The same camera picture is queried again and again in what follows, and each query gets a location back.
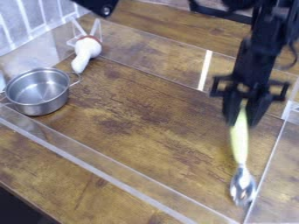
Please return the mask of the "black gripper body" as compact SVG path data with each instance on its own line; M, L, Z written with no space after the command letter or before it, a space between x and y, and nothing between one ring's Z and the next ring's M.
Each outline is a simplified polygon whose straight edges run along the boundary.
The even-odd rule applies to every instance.
M282 91L273 95L273 99L283 101L290 84L270 79L275 62L277 56L258 52L251 41L245 39L238 49L233 73L214 77L210 96L226 97L237 91L242 98L257 99L263 93L270 93L271 86L281 86Z

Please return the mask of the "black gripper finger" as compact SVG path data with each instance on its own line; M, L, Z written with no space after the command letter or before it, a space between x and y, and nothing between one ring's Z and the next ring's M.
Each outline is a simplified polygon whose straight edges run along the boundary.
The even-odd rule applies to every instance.
M274 96L270 93L263 93L247 101L247 123L250 127L258 125L273 100Z
M223 115L227 123L238 120L241 111L242 95L237 89L229 89L223 97Z

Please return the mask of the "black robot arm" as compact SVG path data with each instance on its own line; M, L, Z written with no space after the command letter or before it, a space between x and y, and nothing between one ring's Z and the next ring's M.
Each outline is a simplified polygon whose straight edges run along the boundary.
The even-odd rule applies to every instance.
M210 95L223 99L222 113L227 125L241 113L254 127L273 102L282 102L287 81L270 78L285 47L293 52L299 40L299 0L222 0L229 12L251 9L251 35L241 42L233 73L214 78Z

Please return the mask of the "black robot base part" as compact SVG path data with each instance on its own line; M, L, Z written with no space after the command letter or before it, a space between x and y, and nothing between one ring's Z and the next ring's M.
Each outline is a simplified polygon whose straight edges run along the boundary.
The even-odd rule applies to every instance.
M114 13L119 0L71 0L78 5L107 18Z

